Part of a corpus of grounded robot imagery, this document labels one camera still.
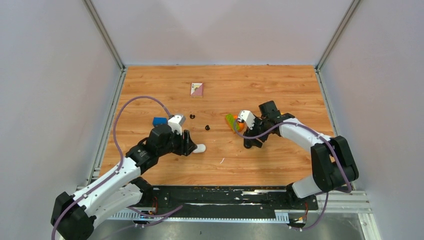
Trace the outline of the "white earbud charging case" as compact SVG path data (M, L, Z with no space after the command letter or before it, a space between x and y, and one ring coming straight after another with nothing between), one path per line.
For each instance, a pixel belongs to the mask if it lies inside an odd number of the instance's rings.
M192 151L193 154L204 153L206 151L206 146L204 144L197 144L196 148Z

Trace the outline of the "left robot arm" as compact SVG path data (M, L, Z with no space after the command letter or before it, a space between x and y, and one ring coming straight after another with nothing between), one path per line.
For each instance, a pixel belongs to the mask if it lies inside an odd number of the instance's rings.
M87 240L94 230L115 213L153 201L152 186L141 176L167 154L189 156L206 151L195 144L188 130L178 131L168 124L154 127L149 136L133 146L105 175L73 194L63 192L55 199L51 239Z

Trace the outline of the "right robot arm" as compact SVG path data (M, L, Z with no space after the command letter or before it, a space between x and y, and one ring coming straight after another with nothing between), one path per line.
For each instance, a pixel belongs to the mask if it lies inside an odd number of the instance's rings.
M298 209L306 197L340 191L352 191L352 182L359 178L348 141L343 136L331 137L301 123L290 113L282 114L274 101L259 105L260 116L249 110L241 110L233 124L245 124L241 134L246 149L261 148L270 134L288 139L310 153L311 175L288 186L286 204Z

